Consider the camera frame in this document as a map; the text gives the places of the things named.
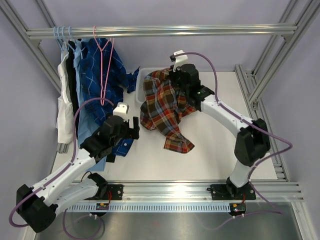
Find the red brown plaid shirt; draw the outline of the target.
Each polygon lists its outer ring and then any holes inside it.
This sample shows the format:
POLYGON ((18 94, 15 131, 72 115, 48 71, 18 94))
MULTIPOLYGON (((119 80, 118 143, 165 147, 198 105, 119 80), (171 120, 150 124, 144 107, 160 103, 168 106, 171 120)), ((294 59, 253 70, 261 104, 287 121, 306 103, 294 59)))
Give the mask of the red brown plaid shirt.
POLYGON ((183 117, 194 112, 185 94, 172 85, 170 70, 164 68, 149 73, 143 81, 145 101, 140 107, 140 124, 149 131, 165 136, 164 149, 187 154, 195 145, 180 131, 183 117))

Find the blue plaid shirt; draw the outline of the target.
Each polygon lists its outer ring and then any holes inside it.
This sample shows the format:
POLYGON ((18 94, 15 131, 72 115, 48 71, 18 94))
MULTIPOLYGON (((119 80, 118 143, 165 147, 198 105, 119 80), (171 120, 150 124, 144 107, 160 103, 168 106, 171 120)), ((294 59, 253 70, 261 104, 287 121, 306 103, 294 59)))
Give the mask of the blue plaid shirt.
POLYGON ((91 38, 81 42, 79 84, 83 101, 94 100, 80 111, 78 143, 90 137, 106 120, 114 107, 124 101, 124 89, 130 94, 136 90, 139 69, 128 73, 113 43, 106 38, 91 38))

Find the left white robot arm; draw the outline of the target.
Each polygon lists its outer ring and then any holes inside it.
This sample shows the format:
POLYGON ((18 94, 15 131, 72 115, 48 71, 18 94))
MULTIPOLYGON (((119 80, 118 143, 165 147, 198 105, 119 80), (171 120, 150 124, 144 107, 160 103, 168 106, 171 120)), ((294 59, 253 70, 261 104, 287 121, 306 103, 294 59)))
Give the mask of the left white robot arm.
POLYGON ((83 174, 105 157, 121 140, 139 139, 138 117, 129 121, 118 115, 110 115, 90 137, 73 151, 70 160, 43 180, 27 186, 23 184, 16 191, 14 212, 36 233, 47 229, 55 218, 76 203, 86 200, 102 200, 110 196, 108 182, 98 173, 91 173, 82 182, 72 185, 76 177, 83 174))

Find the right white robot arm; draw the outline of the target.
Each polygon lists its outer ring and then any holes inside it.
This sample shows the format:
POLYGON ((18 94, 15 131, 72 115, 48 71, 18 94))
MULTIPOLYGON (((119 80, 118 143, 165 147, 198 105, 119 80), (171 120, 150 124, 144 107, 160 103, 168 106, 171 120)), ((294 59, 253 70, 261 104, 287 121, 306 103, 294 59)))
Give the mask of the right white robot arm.
POLYGON ((249 184, 250 173, 254 164, 271 148, 266 122, 261 118, 248 118, 224 105, 213 90, 201 84, 199 72, 193 64, 171 66, 169 77, 173 85, 184 93, 188 104, 217 120, 235 137, 235 167, 221 189, 211 189, 212 195, 242 199, 254 193, 249 184))

